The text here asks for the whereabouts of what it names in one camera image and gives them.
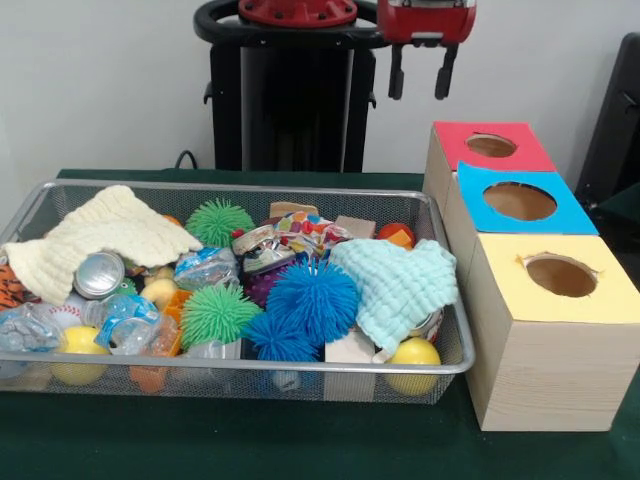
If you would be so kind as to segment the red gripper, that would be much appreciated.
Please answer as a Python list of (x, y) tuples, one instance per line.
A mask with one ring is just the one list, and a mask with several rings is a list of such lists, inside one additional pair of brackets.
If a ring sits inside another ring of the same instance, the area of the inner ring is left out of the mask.
[(378, 1), (378, 29), (384, 39), (393, 44), (388, 96), (402, 98), (402, 45), (425, 44), (448, 46), (434, 92), (436, 99), (446, 99), (458, 54), (455, 44), (463, 43), (469, 37), (475, 17), (475, 1)]

